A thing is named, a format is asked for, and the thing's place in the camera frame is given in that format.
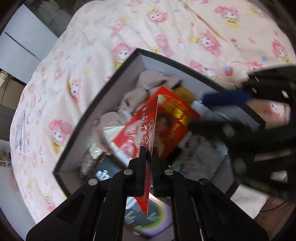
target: bed sheet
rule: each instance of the bed sheet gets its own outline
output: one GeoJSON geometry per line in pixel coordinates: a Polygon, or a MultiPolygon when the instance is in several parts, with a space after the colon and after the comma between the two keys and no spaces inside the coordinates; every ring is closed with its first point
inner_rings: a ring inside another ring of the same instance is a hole
{"type": "MultiPolygon", "coordinates": [[[[245,0],[87,3],[34,72],[11,125],[13,170],[36,223],[66,199],[52,171],[73,129],[136,47],[185,64],[228,89],[250,71],[296,63],[284,33],[245,0]]],[[[282,104],[250,105],[268,123],[287,120],[282,104]]],[[[242,208],[254,217],[265,198],[242,208]]]]}

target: bed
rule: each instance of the bed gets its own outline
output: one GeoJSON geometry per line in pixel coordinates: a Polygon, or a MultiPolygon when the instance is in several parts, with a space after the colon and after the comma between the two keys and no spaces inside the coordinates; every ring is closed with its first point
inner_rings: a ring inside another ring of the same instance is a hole
{"type": "MultiPolygon", "coordinates": [[[[66,196],[52,172],[94,97],[135,48],[161,54],[227,89],[248,73],[296,63],[276,23],[245,0],[108,0],[81,7],[25,87],[10,129],[12,166],[38,223],[66,196]]],[[[268,126],[289,108],[249,105],[268,126]]],[[[254,218],[267,196],[239,187],[233,200],[254,218]]]]}

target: black wire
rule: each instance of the black wire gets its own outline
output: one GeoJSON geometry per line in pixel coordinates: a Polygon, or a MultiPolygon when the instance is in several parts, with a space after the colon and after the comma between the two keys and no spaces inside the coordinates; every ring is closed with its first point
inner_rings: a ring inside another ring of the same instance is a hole
{"type": "Polygon", "coordinates": [[[273,207],[273,208],[271,208],[271,209],[268,209],[268,210],[263,210],[263,211],[260,210],[260,212],[264,213],[264,212],[269,212],[269,211],[275,210],[276,208],[278,208],[278,207],[284,205],[286,202],[287,202],[287,201],[284,201],[284,202],[281,203],[280,205],[278,205],[278,206],[276,206],[276,207],[273,207]]]}

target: dark hair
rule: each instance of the dark hair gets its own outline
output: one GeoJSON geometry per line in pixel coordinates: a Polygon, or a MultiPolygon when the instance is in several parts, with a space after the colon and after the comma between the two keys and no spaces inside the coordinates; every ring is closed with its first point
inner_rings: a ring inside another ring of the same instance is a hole
{"type": "Polygon", "coordinates": [[[158,116],[157,116],[157,119],[160,119],[160,118],[165,118],[166,120],[166,126],[169,128],[172,126],[173,124],[173,118],[171,115],[167,114],[167,113],[160,113],[158,116]]]}

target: open box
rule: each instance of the open box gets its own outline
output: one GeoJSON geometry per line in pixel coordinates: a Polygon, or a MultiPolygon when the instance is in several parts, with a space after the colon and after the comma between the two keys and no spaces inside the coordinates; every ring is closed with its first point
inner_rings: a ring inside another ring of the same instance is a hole
{"type": "MultiPolygon", "coordinates": [[[[79,163],[94,142],[92,137],[94,120],[107,112],[114,111],[124,94],[135,88],[138,76],[144,70],[155,70],[167,75],[178,76],[182,79],[181,86],[189,89],[197,100],[203,93],[225,90],[211,79],[187,66],[152,52],[136,49],[90,104],[72,133],[54,169],[54,176],[67,196],[83,185],[79,176],[79,163]]],[[[244,108],[237,106],[219,107],[215,110],[225,113],[233,120],[236,119],[249,125],[252,129],[264,128],[265,126],[264,120],[248,106],[244,108]]],[[[229,196],[237,188],[229,163],[219,168],[211,181],[229,196]]]]}

